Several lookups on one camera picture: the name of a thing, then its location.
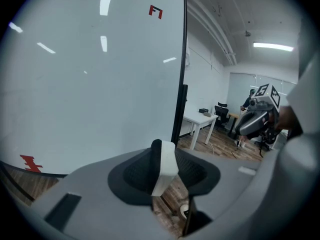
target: pipe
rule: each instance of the pipe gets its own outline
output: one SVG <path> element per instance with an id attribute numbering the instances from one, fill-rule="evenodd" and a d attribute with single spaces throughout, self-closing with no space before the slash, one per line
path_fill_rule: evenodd
<path id="1" fill-rule="evenodd" d="M 191 12 L 189 9 L 187 10 L 187 12 L 189 12 L 189 13 L 190 13 L 194 18 L 196 18 L 200 23 L 204 22 L 204 23 L 207 25 L 207 27 L 206 27 L 204 24 L 202 24 L 202 25 L 203 25 L 205 28 L 209 28 L 209 30 L 211 30 L 211 32 L 212 32 L 212 34 L 211 34 L 212 37 L 213 37 L 214 40 L 218 43 L 218 45 L 221 47 L 223 53 L 224 53 L 225 56 L 227 57 L 227 59 L 228 59 L 228 61 L 230 62 L 230 64 L 233 65 L 233 62 L 230 60 L 230 57 L 228 56 L 228 52 L 227 52 L 228 50 L 227 50 L 224 42 L 221 40 L 220 36 L 219 36 L 218 33 L 216 32 L 216 30 L 215 30 L 213 27 L 211 27 L 210 23 L 207 21 L 206 18 L 201 17 L 201 13 L 200 13 L 195 7 L 193 7 L 193 5 L 188 4 L 187 6 L 188 6 L 189 9 L 191 9 L 192 11 L 194 11 L 194 13 L 195 13 L 197 16 L 195 16 L 194 14 L 192 14 L 192 12 Z"/>
<path id="2" fill-rule="evenodd" d="M 236 1 L 235 1 L 235 0 L 232 0 L 232 1 L 233 1 L 233 3 L 234 3 L 234 6 L 235 6 L 236 10 L 238 11 L 238 13 L 239 13 L 239 15 L 240 15 L 240 18 L 241 18 L 241 21 L 242 21 L 242 24 L 243 24 L 244 31 L 246 31 L 247 28 L 246 28 L 246 24 L 245 24 L 244 18 L 242 17 L 242 13 L 241 13 L 241 11 L 240 11 L 240 9 L 239 9 Z M 246 40 L 247 40 L 247 43 L 248 43 L 249 57 L 251 58 L 251 47 L 250 47 L 250 43 L 249 43 L 249 38 L 246 38 Z"/>
<path id="3" fill-rule="evenodd" d="M 219 23 L 217 22 L 217 20 L 212 16 L 212 14 L 209 12 L 209 10 L 199 0 L 192 0 L 192 1 L 194 1 L 203 10 L 203 12 L 209 17 L 209 19 L 213 22 L 213 24 L 215 25 L 215 27 L 218 29 L 219 33 L 221 34 L 224 42 L 226 43 L 226 46 L 229 49 L 229 53 L 233 54 L 234 51 L 232 50 L 232 47 L 231 47 L 224 31 L 222 30 Z M 234 60 L 234 64 L 236 65 L 237 64 L 236 57 L 233 55 L 232 58 Z"/>

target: white desk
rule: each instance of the white desk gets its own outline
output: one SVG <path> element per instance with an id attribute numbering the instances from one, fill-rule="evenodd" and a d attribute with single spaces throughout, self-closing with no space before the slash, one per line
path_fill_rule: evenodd
<path id="1" fill-rule="evenodd" d="M 184 109 L 183 119 L 191 122 L 191 131 L 190 131 L 190 135 L 191 136 L 193 134 L 194 125 L 196 125 L 195 126 L 195 131 L 194 131 L 194 136 L 192 138 L 192 142 L 191 142 L 191 146 L 190 146 L 191 150 L 193 150 L 195 148 L 200 128 L 204 127 L 206 124 L 211 122 L 210 131 L 209 131 L 209 134 L 208 134 L 208 136 L 207 136 L 207 138 L 205 140 L 205 144 L 206 145 L 208 144 L 209 139 L 210 139 L 211 134 L 212 134 L 212 130 L 214 129 L 214 125 L 215 125 L 217 117 L 218 116 L 215 115 L 215 114 L 213 114 L 211 117 L 205 116 L 205 115 L 199 113 L 197 110 L 195 110 L 194 108 L 191 108 L 191 107 L 186 107 Z"/>

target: wooden floor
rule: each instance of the wooden floor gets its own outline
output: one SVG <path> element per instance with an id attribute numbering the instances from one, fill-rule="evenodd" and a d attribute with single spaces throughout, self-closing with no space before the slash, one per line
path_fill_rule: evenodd
<path id="1" fill-rule="evenodd" d="M 248 141 L 244 148 L 236 147 L 234 140 L 227 136 L 227 132 L 222 129 L 214 129 L 208 145 L 205 144 L 206 135 L 209 133 L 209 127 L 201 129 L 195 144 L 195 151 L 208 154 L 208 156 L 222 156 L 229 159 L 261 161 L 263 158 L 259 155 L 259 147 Z M 192 136 L 182 137 L 177 147 L 189 148 Z M 5 165 L 6 170 L 12 178 L 34 199 L 37 199 L 42 193 L 46 192 L 59 181 L 55 177 L 45 177 L 31 174 L 28 172 L 13 169 Z M 0 171 L 0 178 L 9 192 L 16 198 L 23 201 L 28 206 L 31 201 L 21 194 Z M 177 176 L 170 187 L 161 197 L 153 198 L 153 211 L 159 222 L 176 238 L 181 237 L 186 224 L 186 219 L 180 213 L 180 206 L 188 204 L 188 190 Z"/>

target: black chair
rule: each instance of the black chair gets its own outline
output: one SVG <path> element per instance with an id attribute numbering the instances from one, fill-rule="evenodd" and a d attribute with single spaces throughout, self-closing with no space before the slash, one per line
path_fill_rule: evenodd
<path id="1" fill-rule="evenodd" d="M 227 117 L 229 109 L 227 109 L 228 105 L 227 104 L 222 104 L 220 102 L 218 102 L 218 106 L 214 106 L 215 109 L 215 115 L 219 116 L 216 120 L 215 120 L 215 125 L 218 126 L 219 128 L 223 128 L 225 130 L 225 125 L 229 122 L 230 120 L 230 116 Z"/>

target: white ceiling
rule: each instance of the white ceiling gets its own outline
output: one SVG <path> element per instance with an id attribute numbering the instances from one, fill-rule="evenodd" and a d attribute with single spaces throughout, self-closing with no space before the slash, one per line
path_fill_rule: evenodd
<path id="1" fill-rule="evenodd" d="M 187 0 L 187 2 L 189 6 L 196 8 L 200 19 L 212 23 L 217 39 L 229 43 L 237 63 L 255 62 L 291 69 L 298 68 L 297 39 L 302 14 L 299 7 L 291 0 Z M 250 32 L 251 36 L 246 37 L 245 31 Z M 288 52 L 254 48 L 253 42 L 286 45 L 295 49 L 293 52 Z M 222 63 L 225 66 L 230 64 L 227 58 Z"/>

